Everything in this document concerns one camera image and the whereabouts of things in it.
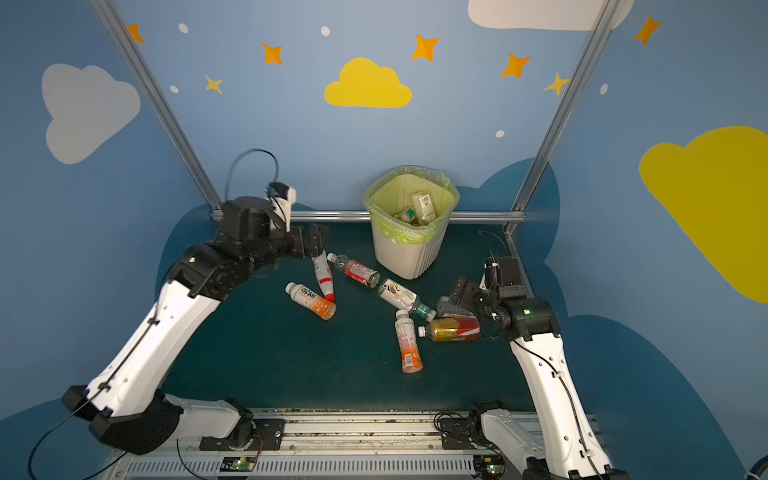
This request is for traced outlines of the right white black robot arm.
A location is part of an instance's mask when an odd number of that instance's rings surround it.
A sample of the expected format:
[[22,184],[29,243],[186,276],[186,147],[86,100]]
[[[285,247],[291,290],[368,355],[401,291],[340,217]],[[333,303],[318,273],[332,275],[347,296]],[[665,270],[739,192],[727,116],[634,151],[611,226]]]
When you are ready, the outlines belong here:
[[477,405],[481,438],[495,446],[523,479],[627,479],[613,466],[583,409],[564,353],[560,325],[539,297],[502,296],[497,286],[460,277],[449,302],[493,321],[524,374],[541,428],[541,440],[493,402]]

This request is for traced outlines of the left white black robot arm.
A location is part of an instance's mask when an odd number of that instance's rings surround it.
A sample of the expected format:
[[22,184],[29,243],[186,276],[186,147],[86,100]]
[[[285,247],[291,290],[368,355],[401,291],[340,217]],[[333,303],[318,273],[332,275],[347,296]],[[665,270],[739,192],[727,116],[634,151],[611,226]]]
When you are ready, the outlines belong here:
[[88,422],[101,444],[135,455],[191,437],[232,450],[254,447],[256,426],[244,406],[178,398],[161,385],[193,333],[236,287],[283,257],[324,249],[329,228],[291,226],[291,208],[284,199],[226,202],[215,237],[172,265],[155,304],[116,357],[89,384],[65,392],[64,406]]

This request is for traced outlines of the clear bottle green white label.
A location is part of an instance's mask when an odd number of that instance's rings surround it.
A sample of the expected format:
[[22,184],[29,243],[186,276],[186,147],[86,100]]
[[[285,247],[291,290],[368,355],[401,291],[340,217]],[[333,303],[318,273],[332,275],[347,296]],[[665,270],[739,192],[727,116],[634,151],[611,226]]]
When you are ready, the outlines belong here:
[[417,222],[426,226],[437,218],[433,200],[429,192],[417,191],[412,194],[413,208]]

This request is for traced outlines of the clear bottle white yellow label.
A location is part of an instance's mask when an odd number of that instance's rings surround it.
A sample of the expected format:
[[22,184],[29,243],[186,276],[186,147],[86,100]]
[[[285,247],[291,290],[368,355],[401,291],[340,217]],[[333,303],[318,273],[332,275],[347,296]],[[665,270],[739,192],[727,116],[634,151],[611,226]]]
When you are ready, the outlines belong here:
[[453,304],[448,296],[441,296],[437,301],[437,318],[474,317],[475,314]]

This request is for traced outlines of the crushed clear bottle green cap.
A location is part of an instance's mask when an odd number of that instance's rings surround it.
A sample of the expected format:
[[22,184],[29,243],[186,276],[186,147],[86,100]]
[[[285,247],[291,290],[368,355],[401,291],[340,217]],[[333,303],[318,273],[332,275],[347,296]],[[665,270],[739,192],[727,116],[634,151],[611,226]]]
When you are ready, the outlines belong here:
[[403,223],[409,224],[409,225],[419,225],[419,221],[415,212],[415,209],[412,206],[407,206],[400,212],[397,212],[393,215],[393,217]]

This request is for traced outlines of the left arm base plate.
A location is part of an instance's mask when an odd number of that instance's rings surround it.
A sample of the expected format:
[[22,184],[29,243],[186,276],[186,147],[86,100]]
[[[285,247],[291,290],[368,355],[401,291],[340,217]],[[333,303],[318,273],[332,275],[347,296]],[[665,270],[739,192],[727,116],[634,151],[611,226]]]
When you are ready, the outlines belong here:
[[286,421],[277,418],[241,420],[226,437],[203,437],[201,451],[277,451],[281,447]]

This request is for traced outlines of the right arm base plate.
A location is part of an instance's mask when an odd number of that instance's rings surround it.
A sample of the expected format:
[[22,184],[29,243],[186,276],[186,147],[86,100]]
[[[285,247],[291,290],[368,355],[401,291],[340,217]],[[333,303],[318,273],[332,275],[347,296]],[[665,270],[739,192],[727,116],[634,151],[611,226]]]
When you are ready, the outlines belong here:
[[433,418],[444,450],[491,450],[500,452],[500,448],[491,442],[482,432],[479,421],[472,417],[463,417],[454,412],[441,412]]

